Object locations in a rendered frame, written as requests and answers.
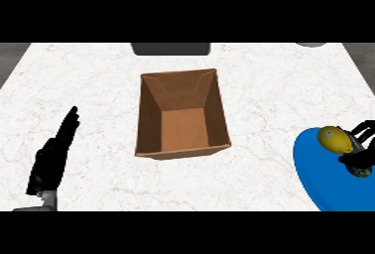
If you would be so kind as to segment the yellow lemon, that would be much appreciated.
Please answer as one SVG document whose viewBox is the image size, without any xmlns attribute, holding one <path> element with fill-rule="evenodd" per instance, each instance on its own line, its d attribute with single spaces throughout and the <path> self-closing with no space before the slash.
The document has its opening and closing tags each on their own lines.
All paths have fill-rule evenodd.
<svg viewBox="0 0 375 254">
<path fill-rule="evenodd" d="M 349 154 L 352 152 L 351 140 L 347 132 L 335 126 L 324 126 L 316 134 L 320 146 L 335 154 Z"/>
</svg>

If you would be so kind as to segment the dark grey appliance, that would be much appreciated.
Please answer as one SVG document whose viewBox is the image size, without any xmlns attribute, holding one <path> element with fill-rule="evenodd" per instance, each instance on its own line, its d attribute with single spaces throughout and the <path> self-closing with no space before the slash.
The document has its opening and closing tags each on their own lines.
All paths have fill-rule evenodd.
<svg viewBox="0 0 375 254">
<path fill-rule="evenodd" d="M 131 43 L 137 56 L 208 56 L 209 43 Z"/>
</svg>

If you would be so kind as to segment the brown cardboard box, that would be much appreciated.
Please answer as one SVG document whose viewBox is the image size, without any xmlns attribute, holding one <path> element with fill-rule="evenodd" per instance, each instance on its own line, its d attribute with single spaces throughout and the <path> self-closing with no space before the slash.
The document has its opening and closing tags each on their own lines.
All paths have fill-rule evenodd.
<svg viewBox="0 0 375 254">
<path fill-rule="evenodd" d="M 134 156 L 199 157 L 230 146 L 217 70 L 144 73 Z"/>
</svg>

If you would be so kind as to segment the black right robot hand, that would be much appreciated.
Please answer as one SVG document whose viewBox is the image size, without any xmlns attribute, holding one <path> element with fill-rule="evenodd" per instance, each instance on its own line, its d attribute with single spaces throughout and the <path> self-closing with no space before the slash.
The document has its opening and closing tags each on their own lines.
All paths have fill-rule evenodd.
<svg viewBox="0 0 375 254">
<path fill-rule="evenodd" d="M 345 131 L 349 138 L 352 151 L 338 157 L 338 161 L 357 169 L 375 166 L 375 120 L 364 120 Z"/>
</svg>

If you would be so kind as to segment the blue plate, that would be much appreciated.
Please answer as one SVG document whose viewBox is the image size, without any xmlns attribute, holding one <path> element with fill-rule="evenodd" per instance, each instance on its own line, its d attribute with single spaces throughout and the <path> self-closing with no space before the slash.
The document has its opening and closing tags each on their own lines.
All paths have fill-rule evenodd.
<svg viewBox="0 0 375 254">
<path fill-rule="evenodd" d="M 292 146 L 292 159 L 301 185 L 321 211 L 375 211 L 375 169 L 366 178 L 354 177 L 317 142 L 317 128 L 305 129 Z"/>
</svg>

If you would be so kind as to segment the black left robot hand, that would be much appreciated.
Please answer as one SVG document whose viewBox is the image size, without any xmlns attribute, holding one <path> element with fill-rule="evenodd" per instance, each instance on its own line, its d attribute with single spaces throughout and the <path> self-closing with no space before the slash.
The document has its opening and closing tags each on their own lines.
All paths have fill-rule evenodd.
<svg viewBox="0 0 375 254">
<path fill-rule="evenodd" d="M 39 191 L 54 191 L 59 188 L 67 152 L 79 127 L 78 108 L 73 106 L 62 121 L 57 134 L 50 138 L 36 151 L 35 163 L 31 170 L 26 195 L 36 195 Z"/>
</svg>

